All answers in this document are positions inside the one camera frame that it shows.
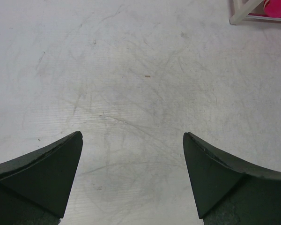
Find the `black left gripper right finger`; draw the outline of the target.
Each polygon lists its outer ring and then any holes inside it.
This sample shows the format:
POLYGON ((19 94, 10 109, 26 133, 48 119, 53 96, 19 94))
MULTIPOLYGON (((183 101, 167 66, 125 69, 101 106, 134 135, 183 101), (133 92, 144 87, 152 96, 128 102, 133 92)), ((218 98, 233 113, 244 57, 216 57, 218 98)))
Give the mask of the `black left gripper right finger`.
POLYGON ((281 225, 281 172, 205 142, 192 133, 183 149, 198 216, 206 225, 281 225))

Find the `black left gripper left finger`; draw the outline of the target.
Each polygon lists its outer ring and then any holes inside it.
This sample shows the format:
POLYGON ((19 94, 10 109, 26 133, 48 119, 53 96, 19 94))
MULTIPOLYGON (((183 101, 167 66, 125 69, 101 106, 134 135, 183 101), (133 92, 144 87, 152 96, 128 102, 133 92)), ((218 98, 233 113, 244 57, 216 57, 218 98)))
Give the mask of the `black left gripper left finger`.
POLYGON ((83 136, 56 142, 0 164, 0 225, 58 225, 81 157, 83 136))

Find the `pink panda plush back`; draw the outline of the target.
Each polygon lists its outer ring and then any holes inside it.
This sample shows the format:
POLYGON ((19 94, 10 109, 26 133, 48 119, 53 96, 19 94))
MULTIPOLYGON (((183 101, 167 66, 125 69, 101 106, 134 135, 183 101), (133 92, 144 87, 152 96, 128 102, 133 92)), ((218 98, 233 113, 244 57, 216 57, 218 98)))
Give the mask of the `pink panda plush back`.
POLYGON ((269 17, 281 18, 281 0, 265 0, 263 10, 269 17))

